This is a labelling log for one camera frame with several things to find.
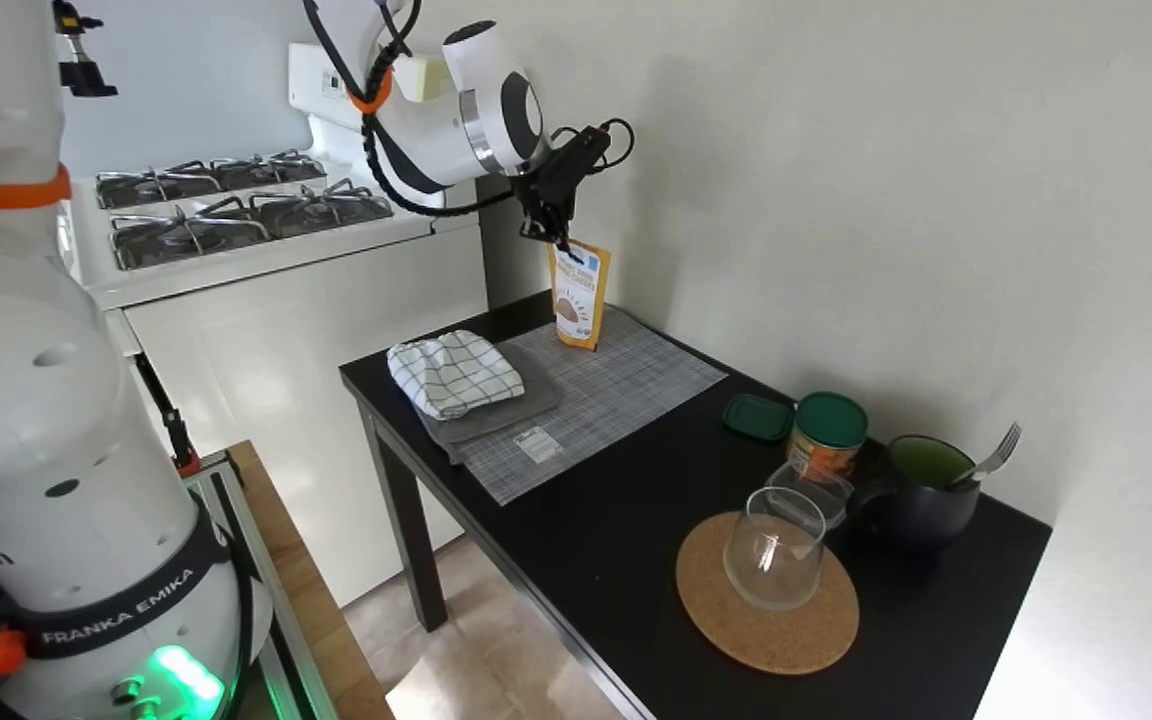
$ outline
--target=green jar lid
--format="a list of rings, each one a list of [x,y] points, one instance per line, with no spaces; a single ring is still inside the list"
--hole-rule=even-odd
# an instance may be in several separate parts
[[[848,394],[810,390],[799,401],[792,429],[826,447],[859,447],[869,434],[869,417]]]

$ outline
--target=round cork trivet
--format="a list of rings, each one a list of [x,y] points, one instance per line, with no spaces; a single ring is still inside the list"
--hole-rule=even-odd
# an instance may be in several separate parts
[[[859,633],[859,603],[845,564],[824,546],[815,594],[792,610],[762,610],[740,598],[728,581],[732,528],[737,512],[696,523],[675,561],[675,584],[699,634],[771,675],[809,675],[837,662]]]

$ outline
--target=clear glass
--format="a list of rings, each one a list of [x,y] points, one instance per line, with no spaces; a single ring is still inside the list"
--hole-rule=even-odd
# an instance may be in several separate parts
[[[743,499],[724,551],[732,589],[769,610],[792,610],[815,594],[826,519],[797,486],[757,486]]]
[[[792,486],[802,490],[821,517],[824,528],[841,528],[848,519],[848,499],[850,499],[850,485],[845,476],[824,476],[824,478],[809,478],[792,459],[779,463],[762,486]]]

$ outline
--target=tiled floor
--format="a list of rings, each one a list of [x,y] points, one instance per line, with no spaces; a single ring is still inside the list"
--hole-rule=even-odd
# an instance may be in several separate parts
[[[448,624],[437,633],[415,624],[402,581],[342,610],[400,720],[618,714],[565,653],[548,616],[473,538],[438,546],[438,581]]]

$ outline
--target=placemat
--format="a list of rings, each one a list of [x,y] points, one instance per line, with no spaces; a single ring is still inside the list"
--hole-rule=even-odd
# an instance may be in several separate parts
[[[520,370],[523,394],[476,408],[455,418],[432,418],[415,412],[427,440],[437,440],[452,463],[465,463],[465,453],[459,453],[465,442],[508,430],[508,429],[523,429],[528,418],[556,412],[565,401],[560,382],[531,354],[508,342],[498,342],[498,354]]]
[[[565,401],[528,425],[459,442],[465,469],[494,502],[511,502],[728,374],[618,306],[602,317],[596,353],[565,346],[550,323],[505,346],[531,354]]]
[[[737,512],[696,523],[675,556],[679,598],[724,656],[771,675],[810,675],[845,659],[859,633],[848,568],[824,546],[821,584],[802,609],[762,610],[740,598],[724,573]]]

